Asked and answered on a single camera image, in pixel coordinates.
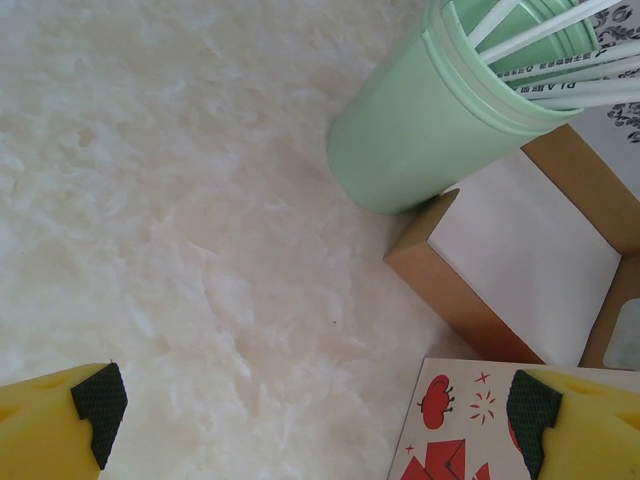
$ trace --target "green cup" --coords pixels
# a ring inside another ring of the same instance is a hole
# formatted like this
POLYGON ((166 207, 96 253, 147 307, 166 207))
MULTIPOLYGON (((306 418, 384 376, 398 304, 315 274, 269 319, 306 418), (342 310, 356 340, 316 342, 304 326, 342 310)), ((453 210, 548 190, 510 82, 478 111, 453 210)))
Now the green cup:
MULTIPOLYGON (((333 122, 329 165, 356 202, 380 213, 406 211, 580 112, 537 106, 480 60, 467 33, 493 4, 431 0, 333 122)), ((524 0, 480 50, 573 6, 573 0, 524 0)), ((491 67, 508 70, 597 47, 585 20, 491 67)))

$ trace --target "red star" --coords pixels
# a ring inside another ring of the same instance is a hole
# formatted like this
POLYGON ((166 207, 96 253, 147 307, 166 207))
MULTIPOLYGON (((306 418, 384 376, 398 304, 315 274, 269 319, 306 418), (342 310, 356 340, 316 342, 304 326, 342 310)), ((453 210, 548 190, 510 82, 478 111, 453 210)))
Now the red star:
POLYGON ((480 373, 480 378, 478 380, 476 380, 475 382, 473 382, 473 383, 482 382, 482 383, 484 383, 486 385, 487 384, 487 378, 489 378, 490 376, 491 376, 491 374, 485 375, 484 372, 481 372, 480 373))

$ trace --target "white straw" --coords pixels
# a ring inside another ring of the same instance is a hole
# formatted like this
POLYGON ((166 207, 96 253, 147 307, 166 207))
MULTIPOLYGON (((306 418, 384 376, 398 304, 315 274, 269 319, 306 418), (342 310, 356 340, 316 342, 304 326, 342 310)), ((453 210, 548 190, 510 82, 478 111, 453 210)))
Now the white straw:
POLYGON ((627 92, 598 93, 592 95, 576 95, 575 97, 545 98, 533 100, 537 105, 554 110, 575 110, 578 108, 601 107, 619 103, 640 102, 640 90, 627 92))
POLYGON ((573 70, 574 68, 589 67, 591 65, 620 60, 621 58, 632 57, 634 55, 640 55, 640 42, 627 42, 622 45, 616 45, 615 47, 601 48, 600 50, 561 58, 559 60, 514 68, 513 70, 499 72, 497 75, 499 78, 504 79, 505 82, 514 82, 516 80, 522 80, 523 78, 548 75, 564 70, 573 70))
POLYGON ((500 0, 496 3, 469 34, 469 42, 471 42, 473 48, 480 45, 521 1, 522 0, 500 0))
POLYGON ((587 0, 577 7, 573 7, 556 17, 511 37, 509 40, 485 50, 480 54, 480 58, 482 58, 487 65, 491 65, 501 58, 531 45, 541 38, 552 35, 563 28, 567 28, 574 23, 580 22, 620 1, 621 0, 587 0))
POLYGON ((608 77, 611 75, 618 75, 620 73, 628 72, 629 70, 636 70, 640 68, 640 57, 625 58, 617 62, 605 63, 597 65, 591 68, 585 68, 584 70, 578 70, 576 72, 565 73, 564 75, 558 75, 557 77, 550 78, 548 81, 553 83, 567 83, 567 82, 580 82, 584 80, 597 80, 602 77, 608 77))
POLYGON ((515 88, 514 91, 529 100, 567 96, 575 97, 577 95, 606 92, 635 91, 640 93, 640 78, 622 78, 618 80, 597 80, 594 82, 577 83, 548 83, 531 87, 525 85, 515 88))

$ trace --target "yellow object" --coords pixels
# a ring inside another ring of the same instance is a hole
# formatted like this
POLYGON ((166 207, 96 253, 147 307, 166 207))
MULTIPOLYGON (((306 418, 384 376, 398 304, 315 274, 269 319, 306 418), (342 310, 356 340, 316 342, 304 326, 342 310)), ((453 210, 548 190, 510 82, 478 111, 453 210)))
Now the yellow object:
POLYGON ((526 372, 561 393, 543 434, 538 480, 640 479, 640 395, 551 371, 526 372))
POLYGON ((98 477, 93 427, 89 419, 80 419, 71 389, 111 365, 119 378, 115 364, 93 364, 0 387, 0 479, 98 477))

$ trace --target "black rubber pad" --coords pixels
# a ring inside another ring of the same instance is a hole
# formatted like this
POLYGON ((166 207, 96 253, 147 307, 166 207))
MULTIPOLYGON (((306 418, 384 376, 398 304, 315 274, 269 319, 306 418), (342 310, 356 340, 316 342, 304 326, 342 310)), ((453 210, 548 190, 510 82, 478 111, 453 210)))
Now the black rubber pad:
POLYGON ((118 365, 110 363, 73 387, 71 395, 80 419, 91 422, 91 450, 100 470, 104 470, 127 408, 127 394, 118 365))
POLYGON ((561 403, 561 393, 522 370, 516 372, 507 400, 507 416, 532 480, 538 479, 544 463, 542 434, 555 426, 561 403))

